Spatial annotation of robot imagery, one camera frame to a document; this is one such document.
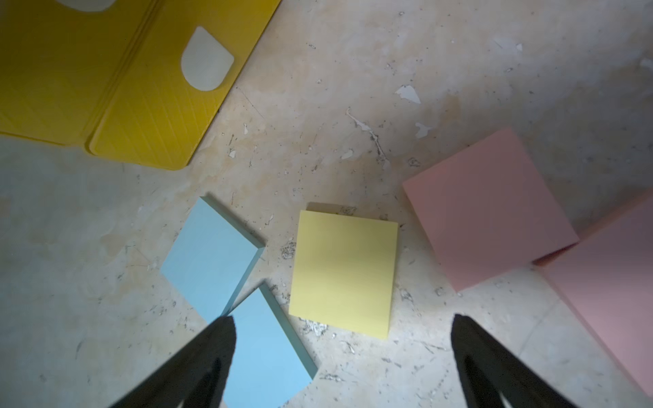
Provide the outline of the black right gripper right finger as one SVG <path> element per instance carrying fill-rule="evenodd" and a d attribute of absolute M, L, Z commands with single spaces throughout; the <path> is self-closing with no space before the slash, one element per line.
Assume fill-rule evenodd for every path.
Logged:
<path fill-rule="evenodd" d="M 456 314 L 451 343 L 468 407 L 573 407 L 469 316 Z"/>

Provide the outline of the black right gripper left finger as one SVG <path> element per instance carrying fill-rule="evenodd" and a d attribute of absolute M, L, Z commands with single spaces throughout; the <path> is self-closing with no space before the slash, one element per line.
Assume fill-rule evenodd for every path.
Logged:
<path fill-rule="evenodd" d="M 236 349 L 236 325 L 219 317 L 115 407 L 219 407 Z"/>

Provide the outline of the yellow plastic drawer cabinet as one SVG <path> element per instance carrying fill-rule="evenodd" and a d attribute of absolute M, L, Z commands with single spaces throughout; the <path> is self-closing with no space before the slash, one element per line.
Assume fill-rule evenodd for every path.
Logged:
<path fill-rule="evenodd" d="M 276 1 L 4 1 L 1 132 L 184 168 Z"/>

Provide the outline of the yellow sticky note pad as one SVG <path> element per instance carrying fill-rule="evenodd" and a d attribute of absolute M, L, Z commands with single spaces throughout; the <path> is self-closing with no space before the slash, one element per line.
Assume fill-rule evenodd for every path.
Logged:
<path fill-rule="evenodd" d="M 311 202 L 299 214 L 289 313 L 386 340 L 399 224 Z"/>

